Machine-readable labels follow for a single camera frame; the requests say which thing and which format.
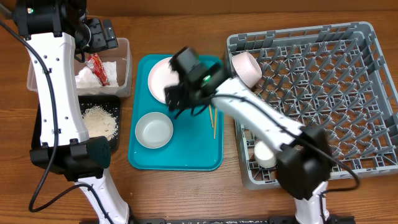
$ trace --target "wooden table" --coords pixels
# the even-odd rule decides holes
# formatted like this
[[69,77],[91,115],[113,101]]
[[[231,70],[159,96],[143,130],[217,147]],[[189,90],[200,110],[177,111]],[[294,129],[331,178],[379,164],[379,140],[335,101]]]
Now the wooden table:
[[[223,56],[231,34],[292,27],[368,21],[379,37],[391,74],[398,82],[398,13],[312,12],[221,16],[165,16],[112,18],[118,37],[130,41],[137,65],[147,54],[172,54],[184,45],[199,54]],[[29,200],[43,170],[30,163],[37,94],[26,88],[29,56],[26,49],[0,29],[0,222],[77,223],[96,215],[85,196],[76,190],[48,209],[30,213]],[[140,171],[127,160],[135,82],[123,101],[121,140],[112,155],[111,173],[122,198],[139,218],[243,218],[293,215],[294,201],[282,189],[250,191],[243,187],[234,140],[234,123],[225,117],[224,161],[213,172]],[[362,181],[359,190],[328,195],[328,209],[355,215],[357,223],[398,223],[398,176]],[[342,187],[352,180],[332,181]],[[64,176],[50,174],[36,206],[71,186]]]

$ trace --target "blue tray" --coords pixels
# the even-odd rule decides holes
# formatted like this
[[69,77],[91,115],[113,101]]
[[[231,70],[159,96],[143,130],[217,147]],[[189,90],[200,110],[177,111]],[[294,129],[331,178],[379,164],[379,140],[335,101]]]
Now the blue tray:
[[[147,55],[138,65],[136,93],[130,132],[128,158],[135,168],[152,170],[215,170],[223,161],[224,115],[218,112],[217,134],[213,139],[209,110],[196,117],[190,116],[190,110],[184,111],[178,119],[173,119],[176,111],[169,112],[165,104],[158,102],[148,89],[148,75],[152,67],[160,60],[172,55]],[[220,62],[218,57],[199,56],[208,67]],[[165,146],[148,149],[137,141],[136,124],[150,112],[166,114],[173,122],[174,133]]]

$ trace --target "dish rack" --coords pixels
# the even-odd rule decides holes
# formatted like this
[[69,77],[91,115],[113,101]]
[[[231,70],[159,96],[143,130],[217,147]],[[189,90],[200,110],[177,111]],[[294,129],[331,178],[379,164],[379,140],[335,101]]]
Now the dish rack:
[[[292,119],[324,128],[334,157],[360,177],[398,172],[398,94],[376,33],[367,22],[231,35],[226,65],[247,51],[262,68],[252,90]],[[278,187],[254,160],[255,135],[236,122],[243,184]],[[351,176],[335,166],[331,179]]]

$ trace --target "chopsticks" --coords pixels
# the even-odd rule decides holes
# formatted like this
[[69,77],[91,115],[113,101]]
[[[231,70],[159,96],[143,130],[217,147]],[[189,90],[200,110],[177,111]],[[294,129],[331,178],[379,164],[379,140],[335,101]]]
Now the chopsticks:
[[209,113],[210,113],[211,127],[214,129],[214,139],[216,139],[218,108],[216,108],[215,111],[214,124],[213,124],[213,110],[211,109],[211,105],[209,105]]

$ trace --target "red packet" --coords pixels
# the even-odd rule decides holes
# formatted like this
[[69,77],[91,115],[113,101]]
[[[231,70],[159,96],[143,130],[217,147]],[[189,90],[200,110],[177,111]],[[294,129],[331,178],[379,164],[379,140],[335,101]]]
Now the red packet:
[[92,54],[86,62],[87,67],[97,76],[102,86],[109,85],[108,76],[106,76],[105,68],[98,54]]

